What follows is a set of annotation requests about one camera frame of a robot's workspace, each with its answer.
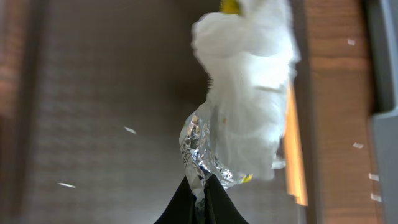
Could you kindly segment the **white paper wrapper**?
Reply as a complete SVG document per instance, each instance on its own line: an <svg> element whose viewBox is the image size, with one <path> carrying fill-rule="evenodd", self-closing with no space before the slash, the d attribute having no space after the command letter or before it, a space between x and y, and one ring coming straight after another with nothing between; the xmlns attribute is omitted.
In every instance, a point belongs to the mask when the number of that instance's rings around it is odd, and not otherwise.
<svg viewBox="0 0 398 224"><path fill-rule="evenodd" d="M208 13L192 27L192 48L210 87L179 141L198 206L212 175L229 188L246 177L270 180L286 165L277 150L285 134L288 87L300 61L290 4L244 0L237 6L237 13Z"/></svg>

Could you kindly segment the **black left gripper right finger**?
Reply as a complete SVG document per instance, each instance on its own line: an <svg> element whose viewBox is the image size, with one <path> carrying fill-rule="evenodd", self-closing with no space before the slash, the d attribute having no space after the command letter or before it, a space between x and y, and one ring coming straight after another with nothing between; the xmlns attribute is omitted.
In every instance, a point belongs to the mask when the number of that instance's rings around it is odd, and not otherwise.
<svg viewBox="0 0 398 224"><path fill-rule="evenodd" d="M248 224L215 175L205 185L206 224Z"/></svg>

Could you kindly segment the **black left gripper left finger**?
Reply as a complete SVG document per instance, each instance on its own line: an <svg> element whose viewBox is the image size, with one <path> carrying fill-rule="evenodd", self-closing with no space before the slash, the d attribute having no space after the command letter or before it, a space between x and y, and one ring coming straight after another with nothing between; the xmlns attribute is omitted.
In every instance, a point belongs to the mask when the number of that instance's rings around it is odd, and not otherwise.
<svg viewBox="0 0 398 224"><path fill-rule="evenodd" d="M186 177L181 181L171 201L154 224L197 224L196 197L192 194Z"/></svg>

